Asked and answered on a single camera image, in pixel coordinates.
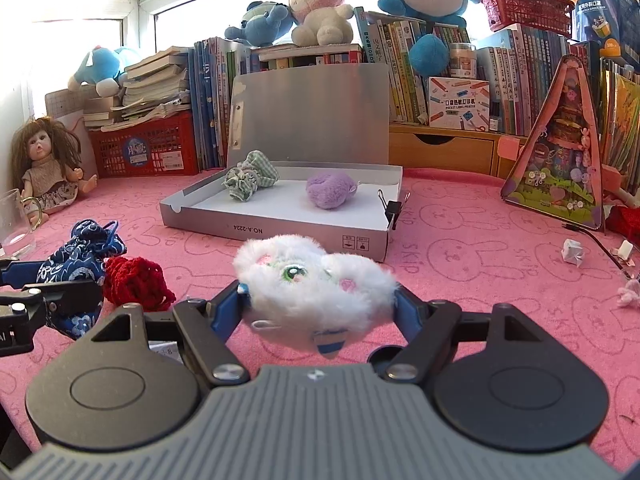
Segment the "pink white bunny plush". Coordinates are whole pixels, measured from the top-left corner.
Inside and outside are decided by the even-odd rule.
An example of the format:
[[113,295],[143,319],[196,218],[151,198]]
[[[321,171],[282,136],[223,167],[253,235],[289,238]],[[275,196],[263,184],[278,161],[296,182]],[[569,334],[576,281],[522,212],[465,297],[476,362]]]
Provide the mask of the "pink white bunny plush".
[[354,39],[349,20],[354,9],[345,0],[288,0],[296,27],[292,41],[296,47],[350,44]]

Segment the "brown haired doll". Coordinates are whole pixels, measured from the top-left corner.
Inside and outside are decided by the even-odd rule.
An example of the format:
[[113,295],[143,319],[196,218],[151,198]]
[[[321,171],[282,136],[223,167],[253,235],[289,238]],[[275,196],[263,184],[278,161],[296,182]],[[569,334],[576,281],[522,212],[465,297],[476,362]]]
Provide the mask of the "brown haired doll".
[[11,143],[11,177],[26,200],[32,226],[70,206],[98,184],[81,167],[81,147],[75,133],[50,117],[31,119],[14,133]]

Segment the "blue patterned fabric pouch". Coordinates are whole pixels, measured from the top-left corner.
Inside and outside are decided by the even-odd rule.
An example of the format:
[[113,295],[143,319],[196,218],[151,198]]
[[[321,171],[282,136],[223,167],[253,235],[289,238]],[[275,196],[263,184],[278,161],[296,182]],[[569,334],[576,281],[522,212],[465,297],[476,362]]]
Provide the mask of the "blue patterned fabric pouch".
[[105,226],[92,219],[76,222],[70,230],[70,239],[38,269],[37,283],[90,281],[98,286],[96,299],[84,295],[79,306],[72,307],[70,313],[58,309],[49,315],[49,325],[73,340],[88,333],[100,316],[104,303],[105,260],[127,252],[117,234],[118,227],[117,220],[107,222]]

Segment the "red plastic basket left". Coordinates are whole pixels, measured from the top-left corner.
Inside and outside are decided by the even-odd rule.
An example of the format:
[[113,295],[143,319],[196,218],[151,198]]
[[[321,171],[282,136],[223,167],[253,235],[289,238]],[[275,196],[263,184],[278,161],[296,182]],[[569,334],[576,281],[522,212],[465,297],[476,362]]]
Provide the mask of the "red plastic basket left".
[[190,112],[115,131],[92,130],[89,138],[100,178],[198,173]]

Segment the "white fluffy plush toy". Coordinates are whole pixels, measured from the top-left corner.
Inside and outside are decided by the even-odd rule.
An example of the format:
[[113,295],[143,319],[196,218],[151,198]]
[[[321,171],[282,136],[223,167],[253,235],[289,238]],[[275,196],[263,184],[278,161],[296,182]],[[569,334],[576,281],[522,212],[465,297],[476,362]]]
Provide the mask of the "white fluffy plush toy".
[[273,344],[333,359],[393,321],[393,274],[375,261],[326,252],[315,240],[248,240],[233,260],[243,321]]

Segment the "red plastic basket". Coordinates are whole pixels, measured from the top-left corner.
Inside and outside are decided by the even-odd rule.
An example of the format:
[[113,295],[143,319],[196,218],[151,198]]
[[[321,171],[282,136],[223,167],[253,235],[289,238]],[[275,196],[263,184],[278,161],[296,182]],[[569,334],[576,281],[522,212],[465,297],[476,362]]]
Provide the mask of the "red plastic basket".
[[498,32],[513,24],[572,36],[572,0],[480,0],[489,28]]
[[92,130],[89,138],[100,178],[198,173],[190,112],[115,131]]

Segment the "green checkered scrunchie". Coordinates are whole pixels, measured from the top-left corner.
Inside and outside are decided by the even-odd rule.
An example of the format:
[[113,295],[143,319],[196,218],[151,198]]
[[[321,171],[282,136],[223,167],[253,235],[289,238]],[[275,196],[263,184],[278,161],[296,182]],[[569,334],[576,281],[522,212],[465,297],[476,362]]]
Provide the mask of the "green checkered scrunchie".
[[224,177],[224,188],[234,200],[248,202],[262,188],[272,188],[280,180],[273,163],[261,151],[254,150],[231,168]]

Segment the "purple fluffy plush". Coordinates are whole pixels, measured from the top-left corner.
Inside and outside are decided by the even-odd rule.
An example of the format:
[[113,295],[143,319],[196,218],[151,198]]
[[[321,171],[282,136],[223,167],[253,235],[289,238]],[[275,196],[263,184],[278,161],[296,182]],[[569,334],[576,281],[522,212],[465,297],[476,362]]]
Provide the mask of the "purple fluffy plush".
[[341,207],[355,196],[358,183],[341,171],[322,172],[306,182],[307,197],[314,206],[329,210]]

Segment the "stack of books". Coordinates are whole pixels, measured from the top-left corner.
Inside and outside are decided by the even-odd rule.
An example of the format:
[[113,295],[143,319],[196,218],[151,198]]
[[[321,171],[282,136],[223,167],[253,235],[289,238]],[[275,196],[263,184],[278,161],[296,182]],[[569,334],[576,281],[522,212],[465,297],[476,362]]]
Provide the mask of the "stack of books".
[[187,110],[190,53],[187,47],[170,47],[146,58],[138,53],[136,62],[125,68],[116,96],[86,101],[85,126],[115,131]]

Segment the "clear glass cup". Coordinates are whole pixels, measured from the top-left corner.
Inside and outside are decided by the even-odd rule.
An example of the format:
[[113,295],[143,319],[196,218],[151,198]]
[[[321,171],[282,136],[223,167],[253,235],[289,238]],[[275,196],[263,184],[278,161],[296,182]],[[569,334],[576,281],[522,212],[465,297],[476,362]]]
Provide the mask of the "clear glass cup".
[[1,195],[0,238],[6,258],[23,258],[35,248],[35,229],[42,218],[35,197],[23,197],[17,188]]

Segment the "silver open storage box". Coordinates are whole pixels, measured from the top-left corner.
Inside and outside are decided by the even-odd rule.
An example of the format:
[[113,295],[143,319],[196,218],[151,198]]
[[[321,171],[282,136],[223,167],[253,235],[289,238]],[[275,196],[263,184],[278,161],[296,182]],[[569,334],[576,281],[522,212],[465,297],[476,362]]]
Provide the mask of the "silver open storage box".
[[[249,240],[278,234],[314,238],[328,252],[383,261],[390,229],[378,199],[398,200],[402,170],[388,162],[390,89],[383,64],[321,64],[234,78],[227,167],[263,152],[280,174],[245,203],[218,172],[164,198],[165,226]],[[354,197],[323,210],[306,193],[309,178],[341,171]]]

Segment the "red plastic basket top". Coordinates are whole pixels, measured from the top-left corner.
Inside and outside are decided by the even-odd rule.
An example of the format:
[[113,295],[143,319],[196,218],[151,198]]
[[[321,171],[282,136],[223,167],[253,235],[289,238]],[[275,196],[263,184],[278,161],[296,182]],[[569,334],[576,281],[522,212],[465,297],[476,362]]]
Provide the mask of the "red plastic basket top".
[[489,28],[498,32],[513,24],[572,36],[572,0],[480,0]]

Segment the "light blue plush left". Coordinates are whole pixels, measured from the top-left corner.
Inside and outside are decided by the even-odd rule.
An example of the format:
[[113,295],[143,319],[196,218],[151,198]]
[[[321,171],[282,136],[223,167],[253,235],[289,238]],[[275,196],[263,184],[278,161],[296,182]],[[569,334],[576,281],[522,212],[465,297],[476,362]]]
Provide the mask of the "light blue plush left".
[[78,91],[82,84],[90,84],[101,98],[116,96],[125,68],[136,62],[135,50],[120,47],[115,50],[95,47],[86,54],[78,70],[70,77],[67,89]]

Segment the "wooden drawer organizer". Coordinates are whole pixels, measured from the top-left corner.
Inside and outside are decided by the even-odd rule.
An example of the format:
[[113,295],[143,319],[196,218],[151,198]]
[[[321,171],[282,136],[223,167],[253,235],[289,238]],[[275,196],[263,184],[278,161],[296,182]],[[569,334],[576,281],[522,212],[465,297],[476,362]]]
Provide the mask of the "wooden drawer organizer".
[[504,179],[525,142],[510,134],[391,124],[388,161],[405,169],[467,171]]

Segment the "white label printer box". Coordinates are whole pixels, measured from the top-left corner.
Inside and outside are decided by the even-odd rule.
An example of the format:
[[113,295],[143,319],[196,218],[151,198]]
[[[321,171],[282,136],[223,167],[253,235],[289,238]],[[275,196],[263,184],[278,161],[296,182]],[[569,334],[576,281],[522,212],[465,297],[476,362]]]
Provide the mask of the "white label printer box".
[[489,84],[484,80],[431,77],[428,80],[428,124],[435,128],[489,129]]

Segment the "pink fuzzy hair clip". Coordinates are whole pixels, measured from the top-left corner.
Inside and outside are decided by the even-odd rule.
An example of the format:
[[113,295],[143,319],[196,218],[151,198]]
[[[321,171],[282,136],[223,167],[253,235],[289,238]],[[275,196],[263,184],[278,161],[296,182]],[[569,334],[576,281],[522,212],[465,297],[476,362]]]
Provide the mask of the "pink fuzzy hair clip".
[[629,280],[623,287],[617,289],[617,304],[621,308],[640,308],[640,282]]

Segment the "blue bear plush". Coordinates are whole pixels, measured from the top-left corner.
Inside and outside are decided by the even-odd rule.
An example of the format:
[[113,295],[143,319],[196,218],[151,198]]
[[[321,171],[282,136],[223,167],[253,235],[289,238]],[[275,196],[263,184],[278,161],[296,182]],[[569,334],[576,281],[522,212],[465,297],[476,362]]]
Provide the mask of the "blue bear plush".
[[293,15],[286,4],[254,1],[248,5],[241,25],[228,27],[224,38],[250,47],[268,47],[286,35],[293,24]]

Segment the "pink triangular toy house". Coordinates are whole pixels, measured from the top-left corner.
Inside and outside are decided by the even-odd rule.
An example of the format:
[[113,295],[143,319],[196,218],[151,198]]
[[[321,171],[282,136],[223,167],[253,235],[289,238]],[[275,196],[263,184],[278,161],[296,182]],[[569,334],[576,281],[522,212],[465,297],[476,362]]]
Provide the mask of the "pink triangular toy house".
[[585,65],[577,56],[565,55],[559,62],[501,198],[584,229],[603,228],[596,114]]

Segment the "red crochet scrunchie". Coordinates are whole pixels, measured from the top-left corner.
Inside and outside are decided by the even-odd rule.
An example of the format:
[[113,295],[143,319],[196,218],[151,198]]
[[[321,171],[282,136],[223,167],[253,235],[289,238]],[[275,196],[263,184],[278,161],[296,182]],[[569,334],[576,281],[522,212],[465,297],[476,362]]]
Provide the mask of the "red crochet scrunchie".
[[115,307],[140,304],[144,312],[162,312],[176,301],[160,265],[141,257],[108,258],[102,287],[104,297]]

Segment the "blue cardboard box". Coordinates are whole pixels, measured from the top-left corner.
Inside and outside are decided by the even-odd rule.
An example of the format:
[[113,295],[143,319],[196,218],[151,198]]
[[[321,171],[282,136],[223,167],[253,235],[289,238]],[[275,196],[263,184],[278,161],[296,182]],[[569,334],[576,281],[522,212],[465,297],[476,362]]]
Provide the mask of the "blue cardboard box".
[[639,70],[639,0],[572,0],[573,38]]

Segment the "black binder clip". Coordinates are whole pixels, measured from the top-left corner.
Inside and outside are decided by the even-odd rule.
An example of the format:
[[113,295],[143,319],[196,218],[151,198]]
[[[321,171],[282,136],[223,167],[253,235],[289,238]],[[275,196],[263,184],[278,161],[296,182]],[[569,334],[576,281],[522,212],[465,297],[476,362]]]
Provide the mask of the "black binder clip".
[[410,196],[411,193],[409,191],[401,190],[398,200],[386,200],[384,192],[380,188],[378,189],[378,199],[384,209],[387,227],[391,231],[395,231],[397,229],[397,222]]

